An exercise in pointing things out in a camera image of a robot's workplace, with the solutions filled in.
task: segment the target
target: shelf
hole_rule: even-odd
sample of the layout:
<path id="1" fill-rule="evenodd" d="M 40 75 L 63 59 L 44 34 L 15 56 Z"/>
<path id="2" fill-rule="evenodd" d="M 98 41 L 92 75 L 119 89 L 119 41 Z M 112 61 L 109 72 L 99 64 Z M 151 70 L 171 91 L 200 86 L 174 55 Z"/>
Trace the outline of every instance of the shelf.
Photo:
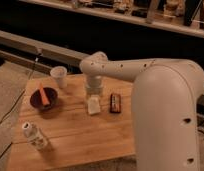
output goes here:
<path id="1" fill-rule="evenodd" d="M 153 12 L 151 11 L 154 18 L 150 23 L 147 22 L 147 19 L 145 18 L 132 16 L 131 10 L 134 7 L 130 8 L 130 10 L 128 10 L 125 14 L 119 14 L 114 13 L 113 9 L 106 8 L 104 9 L 104 8 L 79 7 L 74 9 L 70 1 L 65 2 L 60 0 L 19 0 L 19 1 L 204 38 L 204 29 L 200 29 L 198 23 L 193 23 L 190 27 L 184 26 L 182 25 L 182 18 L 175 17 L 174 19 L 169 21 L 167 19 L 164 19 L 161 12 L 157 10 Z"/>

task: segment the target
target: bottle cap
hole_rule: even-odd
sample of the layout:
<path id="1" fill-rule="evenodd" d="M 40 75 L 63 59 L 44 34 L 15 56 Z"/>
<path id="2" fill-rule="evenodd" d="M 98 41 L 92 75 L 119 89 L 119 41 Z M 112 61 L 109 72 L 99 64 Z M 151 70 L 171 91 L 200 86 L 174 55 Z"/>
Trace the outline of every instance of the bottle cap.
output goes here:
<path id="1" fill-rule="evenodd" d="M 33 126 L 30 122 L 25 122 L 22 124 L 22 130 L 24 132 L 25 135 L 30 135 L 31 131 L 33 129 Z"/>

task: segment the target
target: wooden table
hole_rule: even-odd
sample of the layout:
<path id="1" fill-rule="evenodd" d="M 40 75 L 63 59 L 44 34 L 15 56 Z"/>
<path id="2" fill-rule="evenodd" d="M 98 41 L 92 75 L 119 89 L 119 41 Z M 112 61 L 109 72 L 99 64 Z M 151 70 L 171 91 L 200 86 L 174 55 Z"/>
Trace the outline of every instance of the wooden table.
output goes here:
<path id="1" fill-rule="evenodd" d="M 7 170 L 47 170 L 133 155 L 130 94 L 132 84 L 116 79 L 103 79 L 102 113 L 89 116 L 85 104 L 84 75 L 68 75 L 67 87 L 58 89 L 50 77 L 28 82 Z M 40 113 L 30 105 L 30 96 L 39 83 L 58 91 L 54 108 Z M 109 113 L 109 96 L 122 95 L 122 113 Z M 21 126 L 25 121 L 38 125 L 51 146 L 37 151 L 27 143 Z"/>

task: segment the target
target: bowl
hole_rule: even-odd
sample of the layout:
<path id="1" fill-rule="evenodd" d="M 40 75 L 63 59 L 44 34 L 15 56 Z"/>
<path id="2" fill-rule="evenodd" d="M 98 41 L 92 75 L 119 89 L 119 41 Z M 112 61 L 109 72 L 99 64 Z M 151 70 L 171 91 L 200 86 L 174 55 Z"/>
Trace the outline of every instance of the bowl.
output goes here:
<path id="1" fill-rule="evenodd" d="M 50 105 L 44 106 L 42 104 L 39 90 L 36 90 L 30 98 L 31 106 L 33 106 L 34 108 L 41 110 L 41 111 L 51 109 L 56 104 L 56 101 L 58 98 L 58 94 L 57 94 L 55 89 L 50 88 L 50 87 L 45 87 L 44 91 L 48 97 Z"/>

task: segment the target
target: floor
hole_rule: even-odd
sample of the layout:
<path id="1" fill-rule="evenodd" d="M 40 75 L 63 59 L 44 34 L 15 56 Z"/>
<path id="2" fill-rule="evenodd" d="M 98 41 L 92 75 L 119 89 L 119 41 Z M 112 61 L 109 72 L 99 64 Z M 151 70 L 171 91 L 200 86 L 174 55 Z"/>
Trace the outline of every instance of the floor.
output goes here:
<path id="1" fill-rule="evenodd" d="M 14 127 L 19 113 L 22 98 L 15 108 L 9 112 L 25 89 L 25 85 L 32 71 L 25 67 L 5 62 L 0 67 L 0 155 L 5 151 L 12 141 Z M 31 78 L 45 77 L 47 75 L 33 72 Z M 204 134 L 199 132 L 201 171 L 204 171 Z M 0 158 L 0 171 L 4 171 L 9 157 L 10 148 Z M 86 164 L 70 168 L 60 168 L 53 171 L 136 171 L 135 156 L 103 161 L 98 163 Z"/>

